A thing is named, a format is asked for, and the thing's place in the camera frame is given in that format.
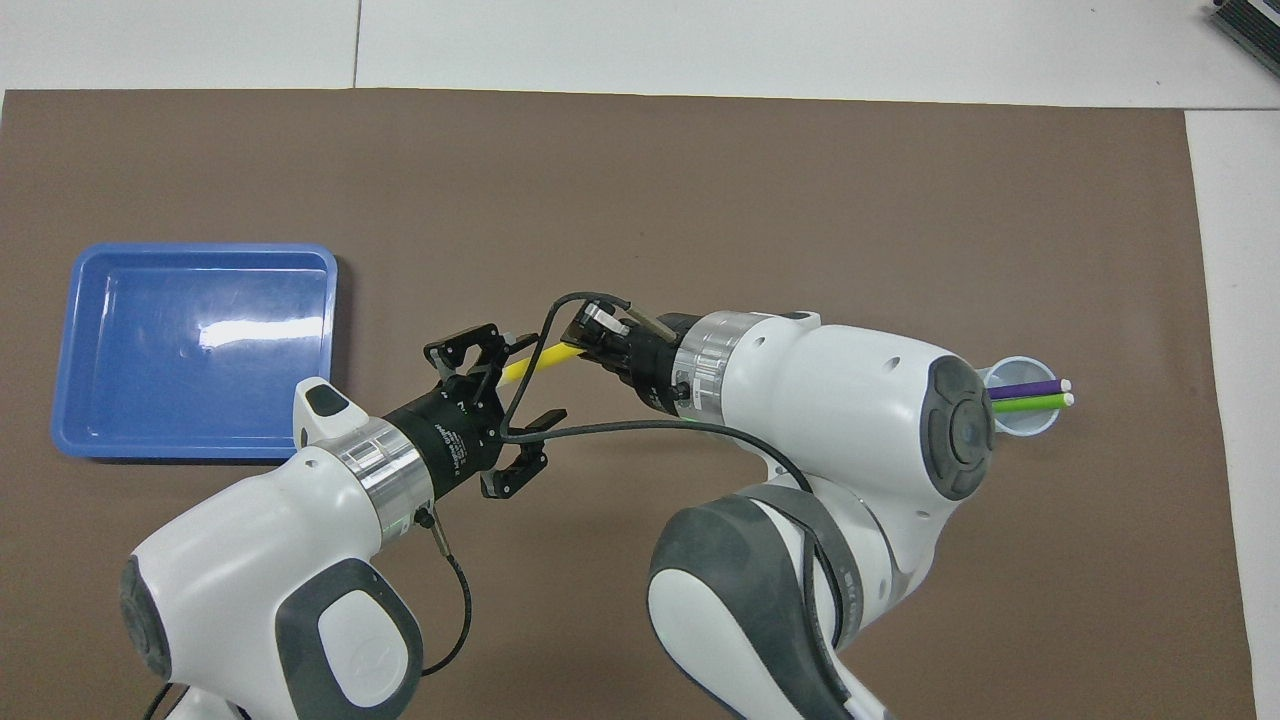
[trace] blue tray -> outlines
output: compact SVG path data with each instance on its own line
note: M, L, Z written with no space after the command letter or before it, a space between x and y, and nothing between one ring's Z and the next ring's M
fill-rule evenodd
M319 245L95 245L76 260L51 430L82 457L282 459L293 386L329 377Z

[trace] white cup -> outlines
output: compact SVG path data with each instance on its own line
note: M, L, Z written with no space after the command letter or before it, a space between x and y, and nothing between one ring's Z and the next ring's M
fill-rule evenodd
M1057 378L1053 370L1034 357L1015 355L1005 357L989 368L978 370L987 388L1036 383ZM1024 410L996 415L996 432L1016 437L1032 437L1050 429L1057 421L1059 410Z

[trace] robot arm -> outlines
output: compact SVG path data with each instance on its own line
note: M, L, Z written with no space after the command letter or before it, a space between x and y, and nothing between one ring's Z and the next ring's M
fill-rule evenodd
M915 589L982 482L993 424L977 373L813 313L664 315L669 352L599 316L584 309L566 341L652 407L785 448L812 488L769 462L764 484L672 518L648 597L668 656L740 716L888 717L836 651Z
M868 607L867 591L888 579L887 552L869 520L859 533L826 507L856 512L856 498L810 482L814 495L780 478L672 518L650 566L649 618L667 655L736 715L881 720L836 650L883 605ZM864 546L861 562L850 544Z
M430 527L448 556L435 501L494 466L497 382L532 340L483 325L426 346L442 382L385 418L320 378L303 380L298 452L134 550L120 584L129 635L152 671L191 688L170 717L401 715L424 674L422 635L369 560L413 524ZM458 373L471 346L480 359ZM539 469L497 473L509 473L509 487Z
M942 348L813 313L620 320L595 297L563 340L650 407L695 421L639 427L719 432L768 462L765 483L663 532L648 600L668 655L746 717L887 717L836 651L920 583L982 482L992 414L977 374ZM549 430L564 416L552 411L509 428L527 378L506 414L495 387L535 340L483 325L429 345L442 382L385 418L305 382L294 457L138 546L125 623L152 670L191 685L174 717L399 715L421 632L369 559L415 523L447 553L435 501L467 478L483 473L484 495L507 498L545 466L544 439L637 427ZM480 359L458 373L472 346ZM494 470L503 443L521 452Z

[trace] white surface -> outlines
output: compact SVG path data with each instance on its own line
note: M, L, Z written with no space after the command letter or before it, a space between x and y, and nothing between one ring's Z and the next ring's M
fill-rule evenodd
M357 6L0 0L0 90L351 87Z
M1276 108L1208 0L366 0L360 87Z
M351 591L333 601L316 625L329 669L352 705L372 707L399 688L408 669L408 648L396 623L369 593Z
M649 620L667 655L739 714L800 720L719 596L694 575L673 569L654 575Z
M1280 717L1280 111L1187 113L1187 136L1253 694L1258 717Z

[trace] brown table surface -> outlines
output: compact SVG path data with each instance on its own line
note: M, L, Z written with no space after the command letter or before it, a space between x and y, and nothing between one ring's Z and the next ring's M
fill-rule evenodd
M319 242L335 380L381 414L425 341L532 331L570 290L654 311L823 313L982 366L1027 354L1079 404L1001 437L933 573L846 652L901 717L1248 717L1248 646L1181 115L447 91L6 95L0 127L0 716L133 717L159 687L116 578L155 528L261 468L113 464L49 436L67 279L106 241ZM527 409L653 416L603 372ZM673 433L549 446L509 502L442 502L475 593L408 717L708 717L648 626L666 520L762 479ZM376 559L424 628L461 601L426 533Z

